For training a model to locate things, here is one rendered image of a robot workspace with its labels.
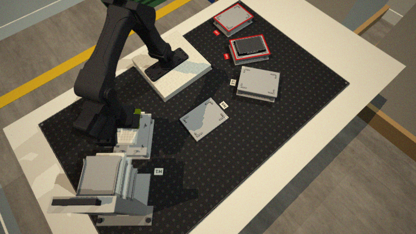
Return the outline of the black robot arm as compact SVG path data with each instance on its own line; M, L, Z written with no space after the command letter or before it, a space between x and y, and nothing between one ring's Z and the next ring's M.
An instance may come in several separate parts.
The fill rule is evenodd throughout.
M125 126L126 113L120 108L116 82L118 61L131 30L136 32L147 47L151 58L158 62L145 69L155 82L186 61L189 56L181 48L172 51L159 35L155 24L155 8L130 0L103 0L107 16L103 30L89 60L74 83L75 95L85 98L82 112L73 127L76 131L104 148L118 143L117 126ZM106 117L113 115L114 116Z

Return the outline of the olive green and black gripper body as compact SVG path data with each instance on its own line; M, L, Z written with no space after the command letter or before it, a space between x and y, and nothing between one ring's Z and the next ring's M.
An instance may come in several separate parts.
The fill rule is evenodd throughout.
M119 103L119 105L120 105L120 103ZM126 118L125 126L117 126L117 128L138 128L139 127L140 114L134 114L135 113L135 107L134 106L122 106L122 105L120 105L118 111L120 110L120 108L122 108L123 111L126 113L127 118ZM106 117L114 116L115 114L118 113L118 111L116 113L114 113L113 115L106 116Z

